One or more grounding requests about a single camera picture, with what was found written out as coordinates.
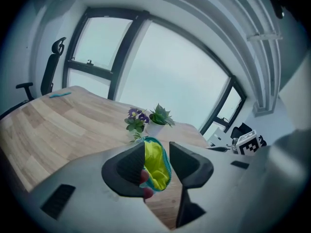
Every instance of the yellow cloth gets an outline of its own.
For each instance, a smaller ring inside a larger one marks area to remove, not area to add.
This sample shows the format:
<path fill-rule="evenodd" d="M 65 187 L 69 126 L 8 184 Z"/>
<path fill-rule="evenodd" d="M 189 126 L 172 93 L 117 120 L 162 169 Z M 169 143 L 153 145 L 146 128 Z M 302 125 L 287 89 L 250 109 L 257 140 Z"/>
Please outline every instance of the yellow cloth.
<path fill-rule="evenodd" d="M 163 161 L 162 147 L 156 142 L 145 142 L 145 169 L 154 187 L 164 190 L 170 175 Z"/>

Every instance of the window frame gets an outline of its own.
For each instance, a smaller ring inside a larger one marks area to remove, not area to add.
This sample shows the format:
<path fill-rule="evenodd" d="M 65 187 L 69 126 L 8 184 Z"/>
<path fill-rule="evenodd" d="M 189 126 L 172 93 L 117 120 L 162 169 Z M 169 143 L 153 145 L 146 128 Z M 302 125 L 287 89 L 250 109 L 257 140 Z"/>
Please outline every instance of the window frame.
<path fill-rule="evenodd" d="M 231 120 L 229 122 L 226 122 L 222 118 L 217 117 L 217 115 L 219 114 L 220 110 L 222 109 L 223 105 L 225 104 L 226 100 L 228 99 L 230 91 L 233 88 L 239 94 L 239 96 L 241 98 L 241 102 L 239 103 L 238 108 L 234 112 Z M 232 124 L 235 121 L 235 119 L 237 118 L 238 114 L 240 113 L 240 111 L 241 111 L 241 109 L 242 109 L 242 107 L 246 101 L 246 98 L 247 98 L 247 96 L 244 93 L 242 87 L 239 85 L 237 78 L 233 75 L 232 75 L 232 77 L 229 77 L 229 82 L 227 84 L 227 87 L 225 88 L 225 91 L 224 91 L 222 97 L 220 98 L 217 106 L 215 107 L 214 111 L 212 112 L 212 114 L 208 118 L 207 122 L 204 124 L 204 126 L 200 130 L 201 135 L 205 134 L 205 132 L 208 130 L 208 128 L 211 126 L 211 124 L 213 122 L 216 122 L 216 123 L 219 123 L 219 124 L 225 126 L 224 133 L 226 133 L 229 130 L 229 128 L 232 126 Z"/>
<path fill-rule="evenodd" d="M 130 27 L 128 28 L 120 46 L 117 50 L 117 55 L 114 59 L 111 71 L 90 65 L 84 64 L 80 62 L 76 62 L 72 60 L 76 45 L 78 43 L 79 37 L 83 28 L 89 18 L 94 17 L 114 17 L 114 18 L 123 18 L 129 19 L 133 22 L 131 23 Z M 98 76 L 107 80 L 110 80 L 110 87 L 108 92 L 108 99 L 115 100 L 117 95 L 117 90 L 120 84 L 121 76 L 124 71 L 124 66 L 127 61 L 127 57 L 131 51 L 132 45 L 139 34 L 139 31 L 144 23 L 145 20 L 151 20 L 154 23 L 157 23 L 167 29 L 172 30 L 173 32 L 181 35 L 185 39 L 189 40 L 199 49 L 201 49 L 205 54 L 207 54 L 213 61 L 217 63 L 217 65 L 225 72 L 228 76 L 229 81 L 223 92 L 222 96 L 218 100 L 217 105 L 215 106 L 214 111 L 211 113 L 210 117 L 207 119 L 206 123 L 200 130 L 200 133 L 204 135 L 207 129 L 211 126 L 211 124 L 215 121 L 223 126 L 225 126 L 224 132 L 227 132 L 228 129 L 232 126 L 233 122 L 237 118 L 239 112 L 241 111 L 245 100 L 247 98 L 245 92 L 243 91 L 242 87 L 240 86 L 237 78 L 230 72 L 227 66 L 221 61 L 221 59 L 209 48 L 207 47 L 202 41 L 196 38 L 191 33 L 187 32 L 183 28 L 165 20 L 160 17 L 151 15 L 148 11 L 137 11 L 132 9 L 123 9 L 123 8 L 87 8 L 85 13 L 82 15 L 80 21 L 78 22 L 72 38 L 70 40 L 65 63 L 64 63 L 64 70 L 63 70 L 63 82 L 62 87 L 67 87 L 67 80 L 68 80 L 68 71 L 69 68 L 86 72 L 92 74 L 94 76 Z M 229 93 L 232 88 L 235 88 L 238 92 L 239 96 L 241 97 L 241 102 L 235 113 L 233 114 L 231 120 L 229 122 L 224 121 L 221 118 L 218 118 L 217 115 L 219 114 L 221 108 L 223 107 L 225 101 L 227 100 Z"/>
<path fill-rule="evenodd" d="M 77 24 L 68 46 L 63 69 L 62 87 L 67 87 L 68 71 L 69 68 L 71 68 L 110 80 L 110 87 L 107 98 L 110 100 L 115 100 L 128 54 L 131 51 L 132 44 L 134 43 L 143 22 L 146 18 L 148 18 L 148 16 L 149 12 L 147 11 L 136 11 L 122 8 L 87 8 Z M 87 20 L 96 17 L 114 17 L 132 20 L 130 27 L 128 28 L 124 38 L 121 41 L 119 49 L 117 50 L 111 71 L 97 67 L 95 65 L 81 63 L 73 60 L 74 51 Z"/>

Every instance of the hand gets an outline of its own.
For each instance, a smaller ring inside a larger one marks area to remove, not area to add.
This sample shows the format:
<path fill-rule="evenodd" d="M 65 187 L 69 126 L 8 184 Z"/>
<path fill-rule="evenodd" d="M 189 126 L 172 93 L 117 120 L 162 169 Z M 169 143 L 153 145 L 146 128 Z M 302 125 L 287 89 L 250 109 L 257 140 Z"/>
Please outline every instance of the hand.
<path fill-rule="evenodd" d="M 140 175 L 140 183 L 144 183 L 148 180 L 149 178 L 149 174 L 146 170 L 142 170 L 141 171 L 141 175 Z M 152 195 L 154 194 L 153 190 L 151 188 L 145 187 L 143 188 L 144 190 L 144 200 L 151 198 Z"/>

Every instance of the vent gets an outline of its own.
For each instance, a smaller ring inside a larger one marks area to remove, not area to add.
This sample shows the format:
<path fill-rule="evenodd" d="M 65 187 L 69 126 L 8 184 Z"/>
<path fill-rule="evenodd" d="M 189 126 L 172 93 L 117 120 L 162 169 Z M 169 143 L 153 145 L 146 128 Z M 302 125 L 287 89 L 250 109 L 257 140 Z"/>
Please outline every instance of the vent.
<path fill-rule="evenodd" d="M 41 207 L 41 210 L 57 220 L 60 213 L 65 208 L 68 200 L 75 190 L 74 186 L 68 184 L 60 185 L 50 198 Z"/>
<path fill-rule="evenodd" d="M 249 164 L 248 163 L 245 163 L 245 162 L 241 162 L 241 161 L 234 161 L 231 163 L 233 166 L 237 166 L 237 167 L 240 167 L 240 168 L 243 168 L 243 169 L 247 169 Z"/>

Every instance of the chair armrest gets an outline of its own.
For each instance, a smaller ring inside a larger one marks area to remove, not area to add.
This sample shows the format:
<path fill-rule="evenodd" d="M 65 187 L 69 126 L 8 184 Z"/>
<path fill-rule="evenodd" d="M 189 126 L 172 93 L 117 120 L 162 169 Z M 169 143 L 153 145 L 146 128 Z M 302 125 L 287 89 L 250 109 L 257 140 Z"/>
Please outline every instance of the chair armrest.
<path fill-rule="evenodd" d="M 29 87 L 29 86 L 33 86 L 34 84 L 32 82 L 28 82 L 28 83 L 20 83 L 16 86 L 16 89 L 19 88 L 25 88 L 25 87 Z"/>
<path fill-rule="evenodd" d="M 34 85 L 32 82 L 20 83 L 16 86 L 16 89 L 25 88 L 26 95 L 27 95 L 29 101 L 31 101 L 31 100 L 34 100 L 33 96 L 31 96 L 31 93 L 29 90 L 29 86 L 32 86 L 32 85 Z"/>

